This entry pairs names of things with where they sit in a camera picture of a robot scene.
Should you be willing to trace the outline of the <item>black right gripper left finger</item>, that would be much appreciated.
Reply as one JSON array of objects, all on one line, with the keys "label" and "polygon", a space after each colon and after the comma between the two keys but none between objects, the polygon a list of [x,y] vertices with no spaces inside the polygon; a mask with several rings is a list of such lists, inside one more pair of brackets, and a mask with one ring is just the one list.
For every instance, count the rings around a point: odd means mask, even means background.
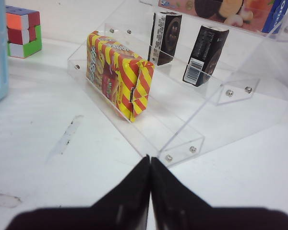
[{"label": "black right gripper left finger", "polygon": [[150,197],[150,158],[145,156],[92,206],[45,207],[15,216],[8,230],[141,230]]}]

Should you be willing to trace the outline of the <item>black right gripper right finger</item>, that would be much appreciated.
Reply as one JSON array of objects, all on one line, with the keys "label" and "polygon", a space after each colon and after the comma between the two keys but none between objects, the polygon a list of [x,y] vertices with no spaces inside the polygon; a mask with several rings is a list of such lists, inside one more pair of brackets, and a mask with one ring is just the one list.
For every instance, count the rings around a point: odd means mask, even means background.
[{"label": "black right gripper right finger", "polygon": [[151,158],[151,195],[159,230],[288,230],[288,214],[264,207],[213,207]]}]

